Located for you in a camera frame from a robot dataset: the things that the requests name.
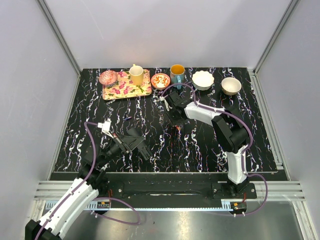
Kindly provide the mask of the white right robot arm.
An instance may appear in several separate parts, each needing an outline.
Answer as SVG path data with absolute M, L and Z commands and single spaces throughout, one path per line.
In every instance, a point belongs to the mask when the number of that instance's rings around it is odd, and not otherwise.
M 175 91 L 160 99 L 174 125 L 196 120 L 213 127 L 217 142 L 227 156 L 228 180 L 224 188 L 233 198 L 243 195 L 249 184 L 245 156 L 251 140 L 244 121 L 231 110 L 181 98 Z

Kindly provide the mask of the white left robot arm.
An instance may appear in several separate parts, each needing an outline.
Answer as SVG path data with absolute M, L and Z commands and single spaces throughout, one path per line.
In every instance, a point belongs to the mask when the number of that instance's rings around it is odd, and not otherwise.
M 128 203 L 113 197 L 102 163 L 119 153 L 128 154 L 134 150 L 148 160 L 151 158 L 151 151 L 145 143 L 145 138 L 139 135 L 135 128 L 130 128 L 126 135 L 108 131 L 104 131 L 104 134 L 110 136 L 110 145 L 101 149 L 94 142 L 91 144 L 93 159 L 80 169 L 66 193 L 44 216 L 26 224 L 26 240 L 62 240 L 74 221 L 91 203 L 96 206 L 90 210 L 99 217 L 109 210 L 112 202 L 122 203 L 133 209 Z

